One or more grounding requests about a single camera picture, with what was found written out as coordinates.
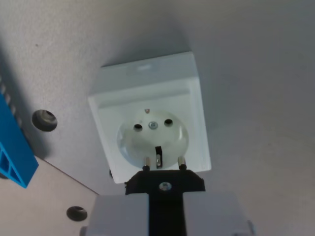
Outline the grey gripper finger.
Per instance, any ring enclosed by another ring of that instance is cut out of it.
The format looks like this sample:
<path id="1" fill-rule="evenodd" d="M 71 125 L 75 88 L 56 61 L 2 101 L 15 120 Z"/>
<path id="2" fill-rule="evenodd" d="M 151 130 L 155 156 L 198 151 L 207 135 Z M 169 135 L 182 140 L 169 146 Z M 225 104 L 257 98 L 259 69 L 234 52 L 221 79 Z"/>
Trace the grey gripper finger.
<path id="1" fill-rule="evenodd" d="M 149 235 L 149 195 L 99 195 L 90 215 L 87 235 Z"/>
<path id="2" fill-rule="evenodd" d="M 251 236 L 241 206 L 232 193 L 186 192 L 183 194 L 188 236 Z"/>

